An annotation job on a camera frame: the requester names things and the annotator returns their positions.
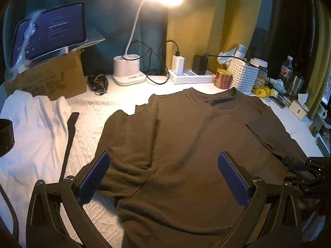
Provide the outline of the brown t-shirt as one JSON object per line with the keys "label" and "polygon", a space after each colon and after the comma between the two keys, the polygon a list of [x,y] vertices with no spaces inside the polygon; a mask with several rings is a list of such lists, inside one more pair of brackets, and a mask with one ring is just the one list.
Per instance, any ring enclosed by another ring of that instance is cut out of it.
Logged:
{"label": "brown t-shirt", "polygon": [[281,184],[307,155],[259,98],[234,88],[153,95],[104,124],[96,155],[110,168],[98,188],[114,200],[123,247],[214,247],[242,209],[218,168],[227,151],[252,176]]}

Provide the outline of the white mug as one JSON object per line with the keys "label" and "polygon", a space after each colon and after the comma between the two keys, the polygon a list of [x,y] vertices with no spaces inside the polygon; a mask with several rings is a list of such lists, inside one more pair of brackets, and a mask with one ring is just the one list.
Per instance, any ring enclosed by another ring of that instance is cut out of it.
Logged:
{"label": "white mug", "polygon": [[319,117],[321,117],[322,119],[325,119],[327,116],[327,111],[326,111],[326,109],[324,109],[324,107],[322,105],[319,105],[317,113],[318,113]]}

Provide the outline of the yellow curtain right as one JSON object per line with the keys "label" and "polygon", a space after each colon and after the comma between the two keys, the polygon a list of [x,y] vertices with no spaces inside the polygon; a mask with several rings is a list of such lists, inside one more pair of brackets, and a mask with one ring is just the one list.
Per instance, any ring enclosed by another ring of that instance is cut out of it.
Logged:
{"label": "yellow curtain right", "polygon": [[319,0],[317,0],[317,16],[319,23],[317,53],[306,89],[309,97],[305,103],[309,108],[310,119],[317,113],[330,76],[330,16]]}

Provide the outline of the yellow curtain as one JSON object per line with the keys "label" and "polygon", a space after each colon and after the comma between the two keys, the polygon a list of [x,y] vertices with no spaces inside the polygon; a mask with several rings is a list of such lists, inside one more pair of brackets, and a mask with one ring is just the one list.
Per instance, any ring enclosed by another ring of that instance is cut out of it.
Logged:
{"label": "yellow curtain", "polygon": [[249,46],[262,0],[183,0],[169,9],[167,39],[174,40],[190,69],[195,55],[217,55]]}
{"label": "yellow curtain", "polygon": [[305,103],[309,108],[310,119],[317,113],[330,76],[330,16],[319,0],[317,0],[317,16],[319,23],[317,53],[306,89],[309,97]]}

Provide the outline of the black smartphone on table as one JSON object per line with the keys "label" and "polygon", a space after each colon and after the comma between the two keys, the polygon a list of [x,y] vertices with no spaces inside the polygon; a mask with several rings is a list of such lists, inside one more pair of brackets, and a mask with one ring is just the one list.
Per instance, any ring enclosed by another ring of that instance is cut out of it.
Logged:
{"label": "black smartphone on table", "polygon": [[281,109],[284,109],[286,107],[285,103],[283,103],[279,98],[275,98],[275,97],[270,97],[270,99],[276,104],[278,105]]}

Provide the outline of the white garment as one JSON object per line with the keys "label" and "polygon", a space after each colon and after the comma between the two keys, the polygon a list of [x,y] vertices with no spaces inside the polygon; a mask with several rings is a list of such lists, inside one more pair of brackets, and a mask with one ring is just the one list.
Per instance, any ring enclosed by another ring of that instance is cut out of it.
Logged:
{"label": "white garment", "polygon": [[68,142],[72,108],[64,97],[16,90],[7,97],[1,118],[13,123],[15,144],[1,158],[1,186],[18,218],[19,242],[25,244],[28,207],[35,182],[58,182]]}

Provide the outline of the steel thermos mug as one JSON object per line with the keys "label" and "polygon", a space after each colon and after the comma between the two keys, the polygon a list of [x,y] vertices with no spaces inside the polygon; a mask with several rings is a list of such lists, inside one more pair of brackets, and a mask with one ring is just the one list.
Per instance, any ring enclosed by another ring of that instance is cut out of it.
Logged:
{"label": "steel thermos mug", "polygon": [[285,89],[289,96],[297,96],[299,91],[303,86],[304,80],[303,78],[292,74],[287,79],[287,83],[285,85]]}

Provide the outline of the yellow snack bag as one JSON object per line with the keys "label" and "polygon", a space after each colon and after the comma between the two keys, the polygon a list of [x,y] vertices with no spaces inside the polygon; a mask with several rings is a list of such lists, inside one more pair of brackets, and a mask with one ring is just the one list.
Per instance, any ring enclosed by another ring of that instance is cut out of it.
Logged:
{"label": "yellow snack bag", "polygon": [[272,89],[270,89],[268,86],[253,87],[251,91],[258,97],[263,98],[263,99],[266,99],[268,97],[275,95],[274,91]]}

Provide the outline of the plastic water bottle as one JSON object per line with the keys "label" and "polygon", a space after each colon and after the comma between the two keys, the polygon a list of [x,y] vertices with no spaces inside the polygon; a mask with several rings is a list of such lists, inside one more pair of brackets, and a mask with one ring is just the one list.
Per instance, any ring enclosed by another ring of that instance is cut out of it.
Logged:
{"label": "plastic water bottle", "polygon": [[282,64],[280,76],[281,79],[286,81],[293,71],[292,65],[293,57],[290,55],[287,56],[287,60]]}

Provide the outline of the glass jar white lid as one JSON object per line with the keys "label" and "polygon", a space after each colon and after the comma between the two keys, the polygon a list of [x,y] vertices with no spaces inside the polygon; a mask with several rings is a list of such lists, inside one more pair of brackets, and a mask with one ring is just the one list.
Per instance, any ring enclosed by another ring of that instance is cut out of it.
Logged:
{"label": "glass jar white lid", "polygon": [[263,87],[268,75],[268,63],[258,58],[251,58],[250,63],[259,68],[258,76],[254,83],[254,88]]}

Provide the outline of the cardboard box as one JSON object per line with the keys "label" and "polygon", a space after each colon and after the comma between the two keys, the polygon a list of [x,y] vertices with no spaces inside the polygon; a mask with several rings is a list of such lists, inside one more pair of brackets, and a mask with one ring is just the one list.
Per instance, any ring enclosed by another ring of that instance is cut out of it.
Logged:
{"label": "cardboard box", "polygon": [[87,90],[81,64],[81,50],[52,58],[19,74],[12,82],[3,86],[7,95],[16,90],[33,96],[48,96],[51,101],[61,96],[69,99]]}

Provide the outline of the black power adapter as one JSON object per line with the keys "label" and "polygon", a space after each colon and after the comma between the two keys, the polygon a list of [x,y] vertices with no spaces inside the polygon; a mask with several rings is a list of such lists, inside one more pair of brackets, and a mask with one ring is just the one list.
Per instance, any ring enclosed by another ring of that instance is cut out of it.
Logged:
{"label": "black power adapter", "polygon": [[208,58],[202,55],[194,55],[192,71],[197,75],[206,74]]}

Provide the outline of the white phone charger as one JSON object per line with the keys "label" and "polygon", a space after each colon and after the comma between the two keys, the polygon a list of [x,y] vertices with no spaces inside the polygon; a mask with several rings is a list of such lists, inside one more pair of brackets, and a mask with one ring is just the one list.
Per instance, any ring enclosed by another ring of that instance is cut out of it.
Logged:
{"label": "white phone charger", "polygon": [[175,55],[172,58],[172,67],[171,70],[177,74],[182,75],[183,74],[183,68],[184,68],[185,59],[180,55],[180,52],[177,51]]}

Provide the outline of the yellow curtain left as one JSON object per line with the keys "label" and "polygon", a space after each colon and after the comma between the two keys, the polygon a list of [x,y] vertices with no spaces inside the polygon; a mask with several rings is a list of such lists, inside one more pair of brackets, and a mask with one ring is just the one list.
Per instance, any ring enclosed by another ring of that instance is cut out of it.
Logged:
{"label": "yellow curtain left", "polygon": [[195,55],[217,55],[249,46],[262,0],[183,0],[169,9],[167,39],[174,40],[190,69]]}

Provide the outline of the tablet with purple screen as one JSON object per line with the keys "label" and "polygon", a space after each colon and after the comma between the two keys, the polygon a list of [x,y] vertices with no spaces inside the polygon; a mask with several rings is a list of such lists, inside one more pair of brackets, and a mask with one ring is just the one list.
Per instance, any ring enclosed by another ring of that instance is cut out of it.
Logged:
{"label": "tablet with purple screen", "polygon": [[62,47],[86,41],[85,4],[71,3],[44,11],[35,21],[25,50],[34,60]]}

